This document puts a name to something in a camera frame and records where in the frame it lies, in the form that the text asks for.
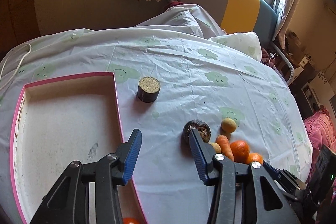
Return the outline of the sugarcane piece cut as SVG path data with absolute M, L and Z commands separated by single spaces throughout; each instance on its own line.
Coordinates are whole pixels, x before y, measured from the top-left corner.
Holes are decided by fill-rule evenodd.
M 138 83 L 137 97 L 145 103 L 154 102 L 161 90 L 161 84 L 159 80 L 154 77 L 143 77 Z

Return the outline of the yellow longan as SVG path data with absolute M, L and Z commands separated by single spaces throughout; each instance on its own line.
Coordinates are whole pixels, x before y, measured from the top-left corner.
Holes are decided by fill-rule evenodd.
M 221 129 L 225 134 L 231 134 L 237 129 L 237 124 L 232 118 L 227 117 L 222 120 Z
M 221 150 L 221 147 L 218 143 L 216 142 L 209 142 L 209 144 L 213 147 L 215 153 L 221 153 L 222 150 Z

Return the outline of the large orange tangerine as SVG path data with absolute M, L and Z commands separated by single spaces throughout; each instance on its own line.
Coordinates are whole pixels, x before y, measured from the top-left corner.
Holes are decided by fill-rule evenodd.
M 248 159 L 250 148 L 246 141 L 237 140 L 230 144 L 234 162 L 245 163 Z

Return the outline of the white cloud pillow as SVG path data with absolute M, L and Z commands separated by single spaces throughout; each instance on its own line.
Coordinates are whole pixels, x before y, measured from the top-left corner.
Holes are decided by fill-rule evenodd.
M 215 36 L 209 38 L 209 40 L 240 51 L 256 61 L 261 61 L 262 49 L 260 40 L 257 34 L 253 31 Z

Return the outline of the grey yellow blue sofa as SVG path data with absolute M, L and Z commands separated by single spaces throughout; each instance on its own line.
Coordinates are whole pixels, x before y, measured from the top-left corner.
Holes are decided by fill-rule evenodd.
M 226 33 L 257 34 L 262 47 L 273 39 L 277 15 L 264 0 L 177 0 L 203 7 Z

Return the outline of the small orange carrot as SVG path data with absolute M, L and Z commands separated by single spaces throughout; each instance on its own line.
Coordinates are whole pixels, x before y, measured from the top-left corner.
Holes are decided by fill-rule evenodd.
M 224 135 L 219 135 L 216 138 L 216 143 L 220 146 L 221 153 L 231 161 L 234 161 L 234 155 L 232 153 L 228 138 Z

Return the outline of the pink white shallow box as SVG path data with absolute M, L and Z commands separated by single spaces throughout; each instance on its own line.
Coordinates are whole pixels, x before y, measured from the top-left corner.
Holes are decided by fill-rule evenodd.
M 126 141 L 120 105 L 125 89 L 117 72 L 91 72 L 25 84 L 10 134 L 10 179 L 19 218 L 29 223 L 43 197 L 72 161 L 92 163 Z

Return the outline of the pink blanket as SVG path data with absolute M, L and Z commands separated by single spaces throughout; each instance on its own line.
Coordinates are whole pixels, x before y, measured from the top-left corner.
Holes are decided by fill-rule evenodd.
M 335 152 L 335 128 L 330 113 L 324 106 L 317 110 L 312 116 L 304 119 L 303 122 L 313 147 L 310 169 L 310 174 L 312 174 L 323 145 Z

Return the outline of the large dark water chestnut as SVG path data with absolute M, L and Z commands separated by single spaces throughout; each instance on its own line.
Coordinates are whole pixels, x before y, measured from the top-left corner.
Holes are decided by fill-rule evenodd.
M 201 120 L 191 120 L 184 125 L 182 130 L 182 139 L 186 144 L 189 144 L 189 136 L 193 130 L 198 130 L 202 140 L 208 143 L 211 138 L 211 130 L 207 123 Z

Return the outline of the white green cloud tablecloth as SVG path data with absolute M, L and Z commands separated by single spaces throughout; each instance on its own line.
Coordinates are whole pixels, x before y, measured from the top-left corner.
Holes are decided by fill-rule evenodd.
M 142 131 L 133 180 L 148 223 L 205 223 L 212 189 L 198 178 L 182 140 L 190 120 L 206 122 L 215 139 L 223 118 L 236 121 L 231 140 L 301 180 L 309 176 L 312 146 L 288 86 L 271 68 L 233 48 L 199 6 L 184 5 L 132 28 L 77 29 L 32 39 L 1 61 L 1 216 L 21 223 L 10 179 L 10 134 L 21 88 L 39 80 L 117 72 L 122 81 L 149 76 L 161 90 L 152 103 L 125 89 L 122 129 Z

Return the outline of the small orange tangerine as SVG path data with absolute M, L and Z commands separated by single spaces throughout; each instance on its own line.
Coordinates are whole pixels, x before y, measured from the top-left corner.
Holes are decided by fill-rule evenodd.
M 261 165 L 263 165 L 263 156 L 259 153 L 250 153 L 245 161 L 246 164 L 251 164 L 252 162 L 259 162 Z

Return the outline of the red cherry tomato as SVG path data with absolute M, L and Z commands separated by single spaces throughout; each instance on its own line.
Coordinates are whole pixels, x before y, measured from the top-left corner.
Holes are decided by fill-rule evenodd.
M 125 217 L 123 218 L 123 224 L 141 224 L 141 223 L 135 218 Z

